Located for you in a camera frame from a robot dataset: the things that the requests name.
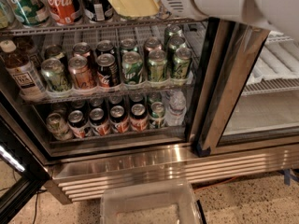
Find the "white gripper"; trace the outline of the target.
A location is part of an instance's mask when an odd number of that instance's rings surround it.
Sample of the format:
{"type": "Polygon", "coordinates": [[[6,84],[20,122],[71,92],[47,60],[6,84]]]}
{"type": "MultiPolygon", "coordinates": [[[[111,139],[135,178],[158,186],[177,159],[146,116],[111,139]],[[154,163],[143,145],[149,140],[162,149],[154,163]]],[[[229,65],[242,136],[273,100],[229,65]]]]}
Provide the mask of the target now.
{"type": "MultiPolygon", "coordinates": [[[[199,19],[200,12],[193,0],[161,0],[174,15],[190,19],[199,19]]],[[[115,11],[130,18],[150,17],[159,12],[158,0],[108,0],[115,11]]]]}

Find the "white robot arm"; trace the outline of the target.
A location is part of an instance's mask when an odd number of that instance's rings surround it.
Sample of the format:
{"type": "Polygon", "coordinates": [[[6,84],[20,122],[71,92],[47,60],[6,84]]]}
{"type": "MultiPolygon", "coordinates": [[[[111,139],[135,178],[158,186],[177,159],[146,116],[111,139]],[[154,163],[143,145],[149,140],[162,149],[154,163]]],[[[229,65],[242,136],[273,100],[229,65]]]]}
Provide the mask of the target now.
{"type": "Polygon", "coordinates": [[[299,40],[299,0],[108,0],[124,17],[147,17],[164,5],[173,15],[209,17],[278,31],[299,40]]]}

